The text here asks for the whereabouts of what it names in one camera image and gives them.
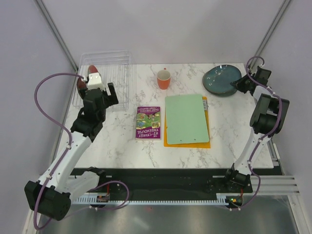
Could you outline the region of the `dark blue speckled plate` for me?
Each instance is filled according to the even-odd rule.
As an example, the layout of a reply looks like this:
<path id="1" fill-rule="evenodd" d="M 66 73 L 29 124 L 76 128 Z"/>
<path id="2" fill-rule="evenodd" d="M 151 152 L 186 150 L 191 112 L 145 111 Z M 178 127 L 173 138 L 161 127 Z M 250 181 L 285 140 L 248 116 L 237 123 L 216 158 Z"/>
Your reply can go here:
<path id="1" fill-rule="evenodd" d="M 231 86 L 230 83 L 242 78 L 240 70 L 232 65 L 223 64 L 218 65 L 208 72 L 202 78 L 203 87 L 206 89 L 208 86 Z"/>

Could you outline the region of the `red and teal floral plate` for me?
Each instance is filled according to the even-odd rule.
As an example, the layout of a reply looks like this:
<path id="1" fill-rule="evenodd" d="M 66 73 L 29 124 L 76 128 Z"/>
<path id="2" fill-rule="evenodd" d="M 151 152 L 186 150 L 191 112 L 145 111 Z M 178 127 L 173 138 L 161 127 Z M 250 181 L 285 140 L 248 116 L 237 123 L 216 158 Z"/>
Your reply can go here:
<path id="1" fill-rule="evenodd" d="M 90 65 L 89 68 L 88 68 L 88 72 L 87 72 L 87 75 L 91 74 L 91 73 L 97 73 L 98 72 L 98 69 L 94 66 L 94 65 Z M 80 90 L 80 89 L 85 89 L 87 86 L 86 86 L 86 83 L 83 82 L 81 80 L 81 78 L 78 78 L 77 80 L 77 89 Z"/>

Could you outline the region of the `grey-green plate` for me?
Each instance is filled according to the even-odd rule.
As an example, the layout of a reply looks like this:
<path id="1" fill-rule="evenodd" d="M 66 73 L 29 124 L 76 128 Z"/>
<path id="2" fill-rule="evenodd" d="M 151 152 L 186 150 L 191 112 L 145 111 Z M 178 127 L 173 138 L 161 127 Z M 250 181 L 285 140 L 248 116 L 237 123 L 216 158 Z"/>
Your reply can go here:
<path id="1" fill-rule="evenodd" d="M 206 90 L 209 93 L 218 97 L 229 97 L 229 96 L 234 95 L 237 92 L 237 90 L 232 86 L 221 87 L 221 86 L 212 85 L 212 86 L 208 86 Z"/>

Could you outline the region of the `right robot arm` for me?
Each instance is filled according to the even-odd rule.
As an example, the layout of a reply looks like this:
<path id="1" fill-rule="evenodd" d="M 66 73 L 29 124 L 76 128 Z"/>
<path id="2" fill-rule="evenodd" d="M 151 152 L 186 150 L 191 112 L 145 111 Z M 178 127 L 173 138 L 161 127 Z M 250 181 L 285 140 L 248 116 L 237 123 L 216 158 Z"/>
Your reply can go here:
<path id="1" fill-rule="evenodd" d="M 256 73 L 248 72 L 231 83 L 231 86 L 242 93 L 250 92 L 256 100 L 256 107 L 250 120 L 249 139 L 240 157 L 226 171 L 223 179 L 223 186 L 229 192 L 239 193 L 250 189 L 255 160 L 262 148 L 283 127 L 290 101 L 280 98 L 267 86 L 271 73 L 270 70 L 258 67 Z"/>

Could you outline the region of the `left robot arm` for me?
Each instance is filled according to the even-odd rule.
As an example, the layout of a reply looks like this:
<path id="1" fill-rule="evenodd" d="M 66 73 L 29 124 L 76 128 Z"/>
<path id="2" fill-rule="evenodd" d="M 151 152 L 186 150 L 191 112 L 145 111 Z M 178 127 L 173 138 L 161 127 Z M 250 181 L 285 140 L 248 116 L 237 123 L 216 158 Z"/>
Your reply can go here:
<path id="1" fill-rule="evenodd" d="M 69 176 L 86 149 L 103 127 L 106 109 L 118 104 L 113 83 L 109 91 L 99 88 L 86 90 L 80 109 L 69 135 L 67 146 L 36 182 L 28 181 L 24 187 L 29 207 L 33 211 L 60 221 L 68 213 L 73 201 L 94 189 L 105 190 L 106 178 L 102 170 L 90 167 L 77 179 Z"/>

